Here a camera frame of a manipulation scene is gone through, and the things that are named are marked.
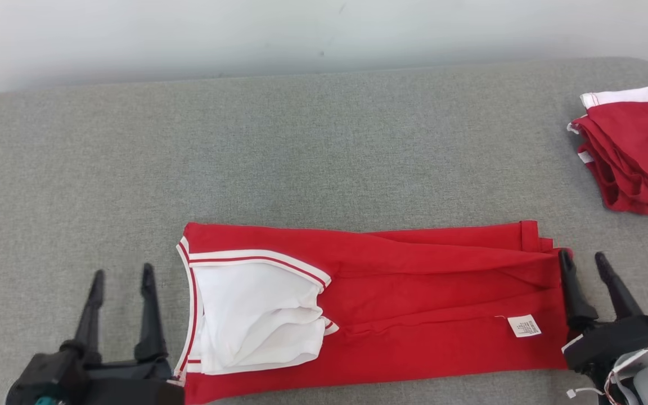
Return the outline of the folded red white garment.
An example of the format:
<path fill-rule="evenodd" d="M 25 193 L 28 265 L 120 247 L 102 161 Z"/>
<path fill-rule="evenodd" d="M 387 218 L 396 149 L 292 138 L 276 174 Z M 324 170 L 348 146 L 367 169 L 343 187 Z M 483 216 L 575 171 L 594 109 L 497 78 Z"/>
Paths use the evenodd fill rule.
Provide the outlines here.
<path fill-rule="evenodd" d="M 578 156 L 607 209 L 648 215 L 648 87 L 587 92 L 586 113 L 566 130 L 583 138 Z"/>

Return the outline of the red and white jersey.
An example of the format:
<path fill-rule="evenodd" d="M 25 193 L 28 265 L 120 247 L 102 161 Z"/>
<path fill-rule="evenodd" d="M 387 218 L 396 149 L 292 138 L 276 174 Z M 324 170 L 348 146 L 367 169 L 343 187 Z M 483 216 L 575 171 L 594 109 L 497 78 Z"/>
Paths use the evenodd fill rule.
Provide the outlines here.
<path fill-rule="evenodd" d="M 563 369 L 560 249 L 535 221 L 354 233 L 188 223 L 185 405 Z"/>

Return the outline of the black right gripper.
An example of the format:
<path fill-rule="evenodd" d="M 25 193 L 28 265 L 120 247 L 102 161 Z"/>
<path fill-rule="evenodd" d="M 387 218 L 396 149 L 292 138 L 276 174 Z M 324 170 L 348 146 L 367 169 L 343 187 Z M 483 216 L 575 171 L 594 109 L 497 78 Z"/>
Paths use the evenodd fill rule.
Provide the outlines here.
<path fill-rule="evenodd" d="M 598 321 L 597 311 L 584 297 L 577 266 L 568 250 L 559 251 L 559 261 L 566 325 L 571 331 L 571 341 L 562 349 L 568 369 L 602 372 L 605 367 L 614 367 L 618 357 L 648 348 L 648 315 L 604 252 L 596 252 L 595 261 L 600 279 L 609 291 L 615 321 Z"/>

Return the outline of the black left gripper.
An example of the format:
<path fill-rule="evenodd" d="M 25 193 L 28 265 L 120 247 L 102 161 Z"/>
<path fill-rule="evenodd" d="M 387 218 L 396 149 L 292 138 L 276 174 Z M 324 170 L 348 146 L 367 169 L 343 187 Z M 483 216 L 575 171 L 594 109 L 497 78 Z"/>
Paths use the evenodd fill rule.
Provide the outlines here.
<path fill-rule="evenodd" d="M 33 405 L 52 397 L 59 405 L 183 405 L 183 388 L 172 380 L 160 318 L 154 267 L 142 267 L 143 302 L 139 343 L 133 361 L 101 362 L 100 308 L 105 270 L 93 275 L 75 332 L 59 351 L 34 354 L 7 392 L 5 405 Z"/>

